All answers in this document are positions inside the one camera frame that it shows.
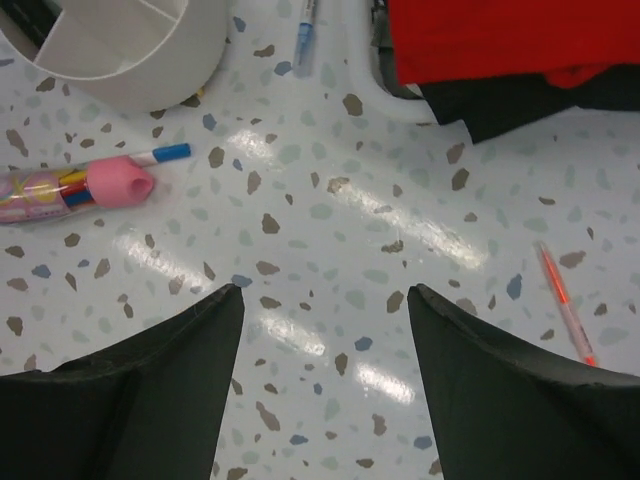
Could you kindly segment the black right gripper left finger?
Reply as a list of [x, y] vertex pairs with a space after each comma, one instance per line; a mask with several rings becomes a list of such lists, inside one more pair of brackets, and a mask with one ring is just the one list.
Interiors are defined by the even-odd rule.
[[52, 371], [3, 376], [2, 477], [209, 478], [244, 310], [228, 284]]

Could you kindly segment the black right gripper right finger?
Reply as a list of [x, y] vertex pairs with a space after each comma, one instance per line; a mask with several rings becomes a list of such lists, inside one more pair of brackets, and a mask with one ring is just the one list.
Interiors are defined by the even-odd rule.
[[638, 377], [544, 350], [423, 284], [407, 301], [445, 478], [638, 478]]

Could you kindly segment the clear blue ballpoint pen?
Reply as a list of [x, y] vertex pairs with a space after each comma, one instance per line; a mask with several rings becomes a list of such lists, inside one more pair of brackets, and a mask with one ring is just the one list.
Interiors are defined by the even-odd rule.
[[307, 78], [312, 72], [317, 7], [317, 0], [305, 0], [302, 3], [294, 58], [291, 63], [292, 72], [297, 78]]

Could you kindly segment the orange gel pen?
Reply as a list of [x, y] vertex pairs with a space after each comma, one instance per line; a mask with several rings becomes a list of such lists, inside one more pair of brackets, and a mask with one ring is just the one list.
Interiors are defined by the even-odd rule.
[[559, 313], [567, 328], [570, 339], [576, 349], [580, 361], [591, 367], [598, 367], [596, 355], [575, 311], [560, 270], [548, 247], [542, 241], [536, 241], [534, 247], [545, 275], [547, 284], [557, 303]]

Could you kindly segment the pink capped crayon tube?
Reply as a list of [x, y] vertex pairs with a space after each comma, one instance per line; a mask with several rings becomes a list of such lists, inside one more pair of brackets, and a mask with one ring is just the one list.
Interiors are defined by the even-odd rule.
[[86, 207], [134, 207], [154, 186], [154, 177], [128, 156], [74, 168], [14, 170], [1, 175], [1, 222], [64, 217]]

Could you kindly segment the white pen blue cap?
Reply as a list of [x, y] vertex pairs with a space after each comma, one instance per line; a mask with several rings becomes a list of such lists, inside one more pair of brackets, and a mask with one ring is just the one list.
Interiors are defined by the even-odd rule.
[[161, 163], [189, 158], [191, 155], [190, 145], [188, 143], [180, 143], [131, 154], [130, 158], [136, 165], [147, 168]]

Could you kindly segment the black garment in basket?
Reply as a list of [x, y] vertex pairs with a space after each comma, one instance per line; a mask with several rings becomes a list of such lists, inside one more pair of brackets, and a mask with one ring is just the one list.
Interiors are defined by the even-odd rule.
[[421, 84], [419, 89], [441, 125], [462, 121], [474, 143], [578, 107], [637, 112], [639, 67], [617, 65], [585, 83], [563, 89], [541, 74]]

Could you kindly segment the white round divided organizer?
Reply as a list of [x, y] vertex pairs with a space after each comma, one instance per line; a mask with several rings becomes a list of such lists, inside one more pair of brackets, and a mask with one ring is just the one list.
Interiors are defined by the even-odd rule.
[[216, 0], [1, 4], [2, 34], [23, 58], [121, 113], [195, 95], [223, 56], [228, 19]]

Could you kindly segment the white perforated plastic basket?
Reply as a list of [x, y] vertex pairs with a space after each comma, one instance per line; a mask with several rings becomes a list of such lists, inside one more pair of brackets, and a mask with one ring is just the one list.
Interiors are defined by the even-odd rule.
[[399, 122], [435, 124], [436, 117], [418, 89], [398, 81], [386, 3], [346, 1], [342, 21], [349, 75], [363, 103]]

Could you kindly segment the red cloth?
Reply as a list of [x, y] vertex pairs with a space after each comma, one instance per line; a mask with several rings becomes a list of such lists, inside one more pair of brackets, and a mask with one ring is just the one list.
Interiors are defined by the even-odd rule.
[[639, 62], [637, 0], [398, 0], [388, 9], [404, 84], [540, 74], [568, 89]]

